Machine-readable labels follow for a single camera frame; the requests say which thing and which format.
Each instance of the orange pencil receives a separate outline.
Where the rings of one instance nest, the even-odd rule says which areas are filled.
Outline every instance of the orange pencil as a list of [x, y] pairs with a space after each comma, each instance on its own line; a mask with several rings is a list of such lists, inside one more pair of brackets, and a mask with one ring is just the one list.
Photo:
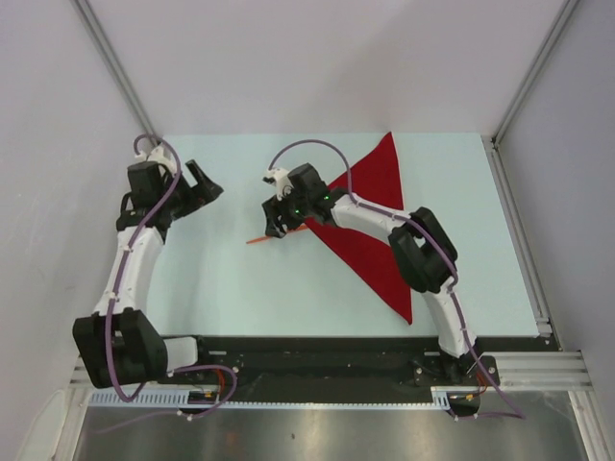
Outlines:
[[[295, 230], [289, 230], [288, 233], [292, 233], [292, 232], [298, 232], [298, 231], [304, 231], [308, 228], [308, 226], [306, 226], [305, 224], [302, 224], [301, 226], [299, 226], [297, 229]], [[258, 243], [258, 242], [264, 242], [265, 240], [269, 240], [270, 238], [273, 237], [268, 237], [268, 236], [263, 236], [263, 237], [259, 237], [259, 238], [255, 238], [252, 240], [248, 240], [246, 242], [246, 244], [248, 245], [252, 245], [253, 243]]]

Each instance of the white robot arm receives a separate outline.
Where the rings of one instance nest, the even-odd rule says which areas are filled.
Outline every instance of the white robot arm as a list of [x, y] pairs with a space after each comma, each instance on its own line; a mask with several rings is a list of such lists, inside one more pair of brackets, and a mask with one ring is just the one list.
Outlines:
[[[423, 238], [415, 229], [420, 227], [451, 261], [456, 259], [455, 247], [430, 210], [419, 208], [410, 213], [371, 203], [357, 195], [351, 197], [342, 188], [329, 190], [308, 163], [290, 172], [282, 168], [268, 170], [263, 180], [275, 185], [277, 190], [276, 195], [263, 203], [267, 235], [281, 238], [287, 230], [296, 229], [311, 217], [320, 224], [353, 229], [390, 245], [402, 277], [410, 288], [422, 293], [427, 302], [441, 351], [455, 360], [467, 358], [469, 345], [447, 293], [452, 274], [429, 242], [422, 246], [416, 242]], [[410, 226], [408, 221], [418, 225]], [[469, 328], [466, 332], [474, 345], [476, 335]]]
[[[114, 385], [110, 356], [119, 385], [161, 379], [199, 359], [195, 338], [162, 339], [156, 332], [145, 315], [147, 293], [171, 223], [214, 201], [222, 188], [191, 160], [186, 166], [196, 185], [189, 186], [179, 176], [175, 189], [160, 206], [163, 196], [170, 193], [176, 163], [162, 147], [136, 159], [128, 168], [131, 192], [124, 196], [116, 222], [117, 251], [107, 287], [93, 314], [73, 325], [73, 337], [92, 384], [98, 388]], [[144, 223], [144, 217], [157, 206], [158, 211]], [[106, 320], [111, 308], [110, 338]]]

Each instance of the red cloth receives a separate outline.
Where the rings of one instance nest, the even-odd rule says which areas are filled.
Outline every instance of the red cloth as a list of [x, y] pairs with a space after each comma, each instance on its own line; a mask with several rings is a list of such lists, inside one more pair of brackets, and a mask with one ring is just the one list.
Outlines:
[[[391, 133], [351, 171], [357, 195], [380, 205], [404, 209], [400, 166]], [[348, 186], [346, 172], [330, 184], [331, 188], [336, 186]], [[321, 226], [311, 220], [306, 224], [385, 303], [412, 323], [410, 288], [402, 279], [388, 245], [355, 230]]]

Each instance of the purple cable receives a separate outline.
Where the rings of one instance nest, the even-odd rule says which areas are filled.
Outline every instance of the purple cable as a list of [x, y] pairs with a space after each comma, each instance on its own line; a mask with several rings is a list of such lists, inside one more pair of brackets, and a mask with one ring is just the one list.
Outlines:
[[[180, 157], [175, 152], [175, 149], [173, 149], [173, 146], [171, 146], [168, 142], [166, 142], [164, 139], [160, 137], [157, 137], [151, 134], [141, 134], [137, 136], [135, 138], [135, 142], [133, 143], [135, 154], [138, 155], [139, 141], [145, 138], [150, 139], [150, 140], [154, 139], [169, 150], [169, 152], [175, 159], [175, 164], [177, 166], [177, 172], [175, 173], [175, 176], [173, 177], [173, 181], [169, 185], [168, 189], [166, 190], [166, 192], [164, 192], [164, 195], [162, 195], [160, 200], [158, 200], [158, 202], [154, 205], [154, 207], [152, 207], [152, 209], [150, 209], [150, 211], [138, 223], [138, 225], [136, 226], [135, 232], [133, 232], [133, 235], [128, 241], [127, 249], [124, 250], [124, 254], [122, 255], [122, 258], [120, 259], [120, 263], [117, 268], [117, 275], [115, 276], [115, 281], [113, 282], [113, 294], [115, 296], [117, 295], [117, 293], [119, 293], [119, 287], [122, 283], [122, 277], [124, 276], [124, 271], [126, 270], [126, 264], [128, 263], [128, 257], [130, 256], [130, 253], [132, 252], [133, 245], [135, 244], [136, 239], [138, 238], [138, 235], [140, 234], [142, 229], [145, 227], [145, 225], [149, 222], [149, 220], [152, 219], [152, 217], [160, 210], [160, 208], [169, 199], [169, 197], [171, 197], [171, 194], [175, 190], [175, 187], [180, 181], [180, 176], [182, 175], [182, 164], [180, 163]], [[141, 392], [141, 390], [143, 389], [143, 386], [145, 386], [145, 383], [143, 382], [139, 384], [135, 392], [131, 396], [127, 396], [126, 394], [124, 394], [124, 391], [122, 390], [119, 384], [119, 381], [117, 379], [117, 372], [115, 371], [115, 365], [113, 364], [113, 346], [112, 346], [112, 341], [111, 341], [111, 320], [113, 316], [113, 309], [115, 308], [115, 301], [116, 301], [115, 296], [111, 296], [111, 298], [109, 299], [109, 307], [107, 308], [107, 317], [105, 317], [105, 355], [107, 358], [107, 368], [109, 369], [109, 377], [111, 379], [111, 384], [113, 385], [113, 389], [115, 389], [117, 396], [122, 401], [129, 403], [133, 401], [134, 399], [136, 399], [139, 392]]]
[[[195, 365], [192, 367], [184, 367], [184, 368], [179, 368], [177, 370], [175, 370], [174, 373], [187, 373], [187, 372], [199, 372], [199, 371], [204, 371], [204, 370], [221, 370], [223, 372], [228, 373], [229, 375], [231, 375], [231, 378], [233, 379], [233, 384], [231, 385], [231, 390], [227, 393], [227, 395], [225, 397], [223, 397], [222, 399], [220, 399], [219, 402], [217, 402], [216, 404], [212, 405], [210, 408], [207, 408], [206, 410], [197, 413], [196, 415], [187, 415], [187, 416], [191, 416], [193, 420], [195, 419], [199, 419], [199, 418], [203, 418], [205, 415], [217, 410], [218, 408], [220, 408], [222, 405], [224, 405], [227, 401], [229, 401], [229, 399], [233, 396], [234, 391], [237, 388], [237, 374], [230, 369], [229, 367], [226, 367], [224, 365]], [[192, 404], [206, 404], [209, 403], [207, 401], [195, 401]], [[109, 432], [113, 432], [114, 430], [117, 429], [121, 429], [123, 427], [126, 427], [127, 425], [133, 425], [134, 423], [138, 423], [139, 421], [144, 421], [144, 420], [149, 420], [150, 418], [155, 418], [157, 416], [170, 416], [170, 415], [177, 415], [177, 411], [171, 411], [171, 410], [161, 410], [161, 411], [155, 411], [153, 413], [147, 413], [145, 415], [141, 415], [141, 416], [137, 416], [136, 418], [133, 418], [131, 420], [128, 421], [123, 421], [122, 423], [119, 423], [117, 425], [111, 425], [109, 427], [105, 427], [104, 429], [99, 429], [99, 430], [94, 430], [93, 432], [95, 434], [107, 434]]]
[[491, 377], [491, 375], [487, 372], [487, 370], [485, 369], [484, 365], [482, 365], [482, 362], [480, 362], [480, 357], [477, 355], [476, 351], [474, 350], [474, 347], [472, 346], [472, 342], [470, 341], [470, 337], [468, 336], [468, 332], [467, 332], [467, 324], [465, 321], [465, 316], [463, 315], [463, 310], [461, 309], [461, 305], [459, 304], [459, 299], [457, 298], [456, 293], [453, 291], [453, 288], [455, 287], [455, 285], [457, 285], [457, 283], [459, 282], [459, 274], [457, 273], [457, 269], [455, 267], [455, 265], [453, 264], [453, 262], [451, 261], [451, 259], [449, 258], [449, 256], [446, 254], [446, 252], [444, 251], [444, 249], [442, 249], [442, 247], [440, 247], [440, 245], [438, 245], [438, 243], [433, 239], [433, 237], [425, 230], [423, 229], [422, 226], [420, 226], [418, 223], [414, 222], [411, 218], [407, 217], [407, 216], [403, 216], [403, 215], [399, 215], [399, 214], [395, 214], [387, 209], [383, 209], [380, 208], [379, 206], [372, 206], [369, 204], [365, 204], [362, 203], [360, 201], [357, 200], [357, 198], [355, 197], [355, 194], [353, 193], [353, 174], [350, 168], [350, 164], [348, 163], [348, 160], [346, 159], [346, 156], [344, 156], [344, 154], [335, 146], [333, 146], [331, 143], [327, 142], [327, 141], [323, 141], [320, 139], [303, 139], [300, 141], [295, 141], [292, 144], [288, 144], [286, 147], [284, 147], [282, 150], [280, 150], [275, 157], [273, 157], [273, 160], [271, 160], [271, 163], [269, 164], [269, 169], [271, 170], [276, 161], [278, 160], [278, 158], [280, 158], [285, 152], [287, 152], [288, 150], [292, 149], [295, 146], [299, 146], [301, 144], [321, 144], [323, 146], [327, 146], [330, 149], [333, 149], [343, 160], [344, 165], [346, 166], [346, 176], [348, 177], [348, 195], [350, 197], [350, 200], [357, 206], [360, 206], [362, 208], [365, 209], [369, 209], [371, 211], [375, 211], [379, 214], [382, 214], [388, 218], [391, 219], [399, 219], [402, 220], [408, 224], [410, 224], [411, 226], [413, 226], [417, 231], [419, 231], [421, 233], [421, 235], [423, 235], [423, 237], [425, 238], [426, 241], [428, 241], [430, 243], [430, 245], [433, 246], [433, 248], [437, 251], [437, 253], [440, 255], [440, 257], [442, 258], [442, 260], [444, 261], [444, 263], [446, 264], [446, 266], [448, 267], [449, 271], [451, 271], [451, 275], [453, 276], [453, 281], [451, 282], [451, 284], [447, 287], [447, 291], [449, 293], [449, 295], [451, 296], [451, 299], [453, 300], [453, 304], [455, 305], [455, 311], [457, 313], [457, 316], [459, 318], [459, 323], [461, 324], [461, 332], [463, 333], [463, 340], [465, 341], [466, 346], [468, 347], [468, 349], [470, 350], [470, 354], [472, 355], [472, 358], [474, 358], [474, 361], [477, 364], [477, 367], [479, 367], [479, 370], [482, 372], [482, 375], [485, 376], [485, 378], [487, 379], [487, 381], [489, 382], [489, 384], [491, 384], [491, 386], [495, 389], [495, 391], [498, 393], [498, 395], [500, 396], [500, 398], [515, 412], [515, 413], [507, 413], [507, 412], [487, 412], [487, 413], [480, 413], [477, 416], [467, 416], [467, 417], [458, 417], [455, 413], [453, 413], [453, 411], [449, 411], [449, 413], [455, 417], [455, 419], [460, 419], [460, 420], [465, 420], [465, 419], [475, 419], [475, 418], [495, 418], [495, 417], [509, 417], [509, 418], [518, 418], [521, 420], [524, 420], [526, 418], [526, 415], [523, 413], [523, 411], [508, 397], [508, 395], [500, 388], [500, 386], [498, 385], [498, 383], [493, 379], [493, 377]]

